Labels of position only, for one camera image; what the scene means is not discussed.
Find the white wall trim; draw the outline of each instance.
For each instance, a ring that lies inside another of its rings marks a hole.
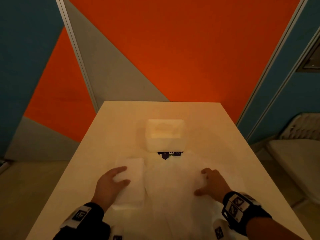
[[[265,117],[265,115],[267,114],[267,112],[269,111],[269,109],[271,108],[271,106],[274,104],[275,100],[277,99],[277,97],[279,96],[279,94],[282,92],[283,88],[286,86],[286,84],[288,83],[288,81],[290,80],[290,78],[292,77],[292,74],[298,69],[298,67],[301,65],[301,63],[303,62],[303,60],[305,59],[305,57],[308,55],[309,51],[312,49],[313,45],[317,42],[318,38],[320,37],[320,27],[318,28],[318,30],[316,31],[316,33],[314,34],[314,36],[312,37],[312,39],[309,41],[308,45],[306,46],[306,48],[304,49],[304,51],[302,52],[302,54],[300,55],[299,59],[297,60],[297,62],[294,64],[294,66],[292,67],[292,69],[290,70],[289,74],[287,75],[287,77],[285,78],[285,80],[283,81],[283,83],[281,84],[281,86],[278,88],[277,92],[275,93],[275,95],[273,96],[273,98],[271,99],[271,101],[269,102],[268,106],[266,107],[266,109],[264,110],[264,112],[262,113],[262,115],[260,116],[259,120],[256,122],[256,124],[254,125],[254,127],[252,128],[251,132],[249,133],[248,137],[246,138],[246,140],[249,140],[250,137],[253,135],[254,131],[257,129],[257,127],[259,126],[259,124],[261,123],[261,121],[263,120],[263,118]]]
[[[284,43],[286,42],[287,38],[289,37],[289,35],[290,35],[295,23],[297,22],[297,20],[298,20],[300,14],[301,14],[303,8],[305,7],[307,1],[308,0],[300,0],[297,8],[294,11],[294,13],[293,13],[293,15],[292,15],[292,17],[291,17],[286,29],[284,30],[284,32],[283,32],[283,34],[282,34],[282,36],[281,36],[281,38],[280,38],[280,40],[279,40],[279,42],[277,44],[277,46],[275,47],[275,49],[274,49],[274,51],[273,51],[273,53],[272,53],[267,65],[266,65],[266,67],[264,68],[264,70],[263,70],[263,72],[261,74],[261,77],[259,78],[254,90],[252,91],[251,96],[249,97],[244,109],[242,110],[242,113],[241,113],[241,115],[239,116],[239,118],[238,118],[238,120],[236,122],[236,126],[238,126],[240,124],[240,122],[242,121],[242,119],[243,119],[245,113],[247,112],[249,106],[251,105],[254,97],[258,93],[259,88],[261,87],[261,85],[262,85],[264,79],[266,78],[270,68],[272,67],[274,61],[276,60],[278,54],[280,53]]]
[[[66,27],[66,31],[68,33],[70,42],[72,44],[74,54],[75,54],[75,56],[77,58],[77,61],[78,61],[78,64],[79,64],[79,67],[80,67],[84,82],[85,82],[85,84],[87,86],[87,90],[88,90],[88,93],[90,95],[94,110],[95,110],[96,113],[98,113],[99,108],[98,108],[98,105],[97,105],[97,101],[95,99],[94,92],[93,92],[92,87],[90,85],[88,74],[86,72],[86,68],[85,68],[84,62],[83,62],[82,57],[81,57],[81,53],[80,53],[80,50],[79,50],[79,47],[78,47],[78,44],[77,44],[77,40],[76,40],[75,34],[74,34],[73,30],[72,30],[72,26],[71,26],[71,23],[70,23],[70,20],[69,20],[69,16],[68,16],[66,7],[64,5],[64,1],[63,0],[56,0],[56,2],[57,2],[57,5],[59,7],[59,11],[61,13],[61,17],[63,19],[63,23],[64,23],[64,25]]]

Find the beige floor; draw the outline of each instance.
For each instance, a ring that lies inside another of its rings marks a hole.
[[[0,238],[25,240],[68,161],[15,162],[0,174]]]
[[[320,205],[308,200],[302,204],[297,204],[302,199],[306,199],[306,196],[286,171],[264,148],[256,152],[256,155],[287,202],[294,206],[295,214],[308,231],[310,237],[313,240],[320,240]]]

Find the orange wall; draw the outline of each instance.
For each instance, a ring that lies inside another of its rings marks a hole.
[[[24,116],[81,141],[96,113],[63,28]]]
[[[70,0],[170,101],[233,121],[299,0]]]

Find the white box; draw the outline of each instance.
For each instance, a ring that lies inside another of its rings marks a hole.
[[[115,167],[127,166],[127,170],[117,174],[113,179],[119,182],[131,180],[117,196],[111,206],[115,210],[137,209],[144,206],[144,161],[143,158],[117,159]]]
[[[186,141],[184,120],[148,120],[146,123],[149,152],[182,152]]]

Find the tabletop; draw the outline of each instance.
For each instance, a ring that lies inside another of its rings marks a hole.
[[[146,151],[148,119],[183,119],[188,132],[186,150],[220,164],[234,165],[243,179],[246,193],[261,202],[276,221],[303,239],[311,240],[220,103],[138,101],[104,102],[27,240],[52,239],[70,213],[91,200],[97,180],[114,167],[118,157],[142,157],[146,167],[161,160],[157,153]],[[127,210],[121,214],[108,210],[103,220],[110,225],[127,222],[138,239],[141,236],[170,238],[166,223],[152,220],[148,199],[142,210]]]

